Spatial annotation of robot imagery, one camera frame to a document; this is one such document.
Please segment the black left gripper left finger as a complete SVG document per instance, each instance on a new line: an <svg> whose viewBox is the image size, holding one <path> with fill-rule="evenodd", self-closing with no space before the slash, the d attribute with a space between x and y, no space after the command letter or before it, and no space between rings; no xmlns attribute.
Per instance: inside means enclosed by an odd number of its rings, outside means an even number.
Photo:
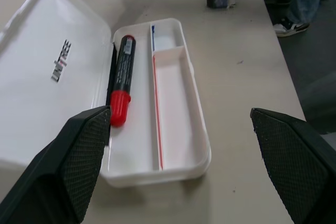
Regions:
<svg viewBox="0 0 336 224"><path fill-rule="evenodd" d="M110 136L111 109L71 117L0 203L0 224L81 224Z"/></svg>

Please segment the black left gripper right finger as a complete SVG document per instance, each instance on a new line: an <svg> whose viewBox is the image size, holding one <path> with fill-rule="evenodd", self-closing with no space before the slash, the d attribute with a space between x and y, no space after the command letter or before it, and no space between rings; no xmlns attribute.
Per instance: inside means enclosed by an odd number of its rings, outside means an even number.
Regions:
<svg viewBox="0 0 336 224"><path fill-rule="evenodd" d="M250 112L268 176L294 224L336 224L336 150L306 121Z"/></svg>

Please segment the white plastic pencil case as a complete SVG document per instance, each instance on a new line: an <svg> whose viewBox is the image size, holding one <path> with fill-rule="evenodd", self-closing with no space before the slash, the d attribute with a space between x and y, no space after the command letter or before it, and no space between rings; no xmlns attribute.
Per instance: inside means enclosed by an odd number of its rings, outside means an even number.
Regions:
<svg viewBox="0 0 336 224"><path fill-rule="evenodd" d="M0 32L0 168L21 169L64 123L107 104L113 51L136 41L127 120L103 145L113 187L192 179L211 147L180 21L108 24L82 0L27 0Z"/></svg>

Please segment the black marker with red cap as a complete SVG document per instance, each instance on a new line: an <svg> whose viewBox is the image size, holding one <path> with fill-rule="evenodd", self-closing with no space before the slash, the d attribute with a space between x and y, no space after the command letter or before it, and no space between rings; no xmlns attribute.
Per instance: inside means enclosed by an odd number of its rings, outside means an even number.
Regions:
<svg viewBox="0 0 336 224"><path fill-rule="evenodd" d="M110 124L121 127L127 119L128 107L131 102L130 90L133 74L136 40L131 35L121 39L114 85L111 92Z"/></svg>

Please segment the person in jeans and sneakers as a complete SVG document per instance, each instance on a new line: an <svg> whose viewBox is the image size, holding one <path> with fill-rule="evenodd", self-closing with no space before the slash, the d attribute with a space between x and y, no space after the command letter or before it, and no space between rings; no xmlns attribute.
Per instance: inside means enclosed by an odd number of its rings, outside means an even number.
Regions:
<svg viewBox="0 0 336 224"><path fill-rule="evenodd" d="M291 0L286 15L273 25L277 37L306 31L313 21L321 0Z"/></svg>

